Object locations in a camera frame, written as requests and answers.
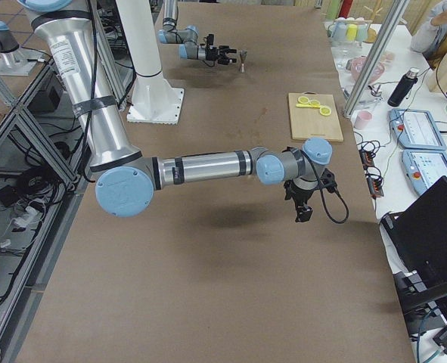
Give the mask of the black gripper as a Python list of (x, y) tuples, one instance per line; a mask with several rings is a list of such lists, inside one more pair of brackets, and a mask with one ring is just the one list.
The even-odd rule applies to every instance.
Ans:
[(308, 222), (313, 213), (313, 209), (307, 205), (309, 199), (311, 198), (312, 194), (314, 193), (315, 189), (303, 189), (299, 187), (294, 180), (287, 180), (284, 183), (284, 190), (285, 190), (285, 200), (292, 199), (295, 204), (296, 209), (296, 218), (295, 222)]
[(237, 62), (236, 58), (232, 57), (221, 57), (219, 58), (219, 52), (236, 52), (237, 50), (231, 48), (229, 45), (220, 45), (219, 47), (215, 47), (213, 45), (208, 45), (204, 49), (205, 51), (205, 61), (209, 62), (217, 62), (221, 65), (229, 65)]

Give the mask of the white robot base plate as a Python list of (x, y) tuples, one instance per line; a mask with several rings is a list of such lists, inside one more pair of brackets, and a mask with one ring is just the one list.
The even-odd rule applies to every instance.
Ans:
[(183, 88), (173, 88), (161, 75), (150, 78), (138, 76), (127, 120), (131, 123), (175, 125), (179, 121), (184, 96)]

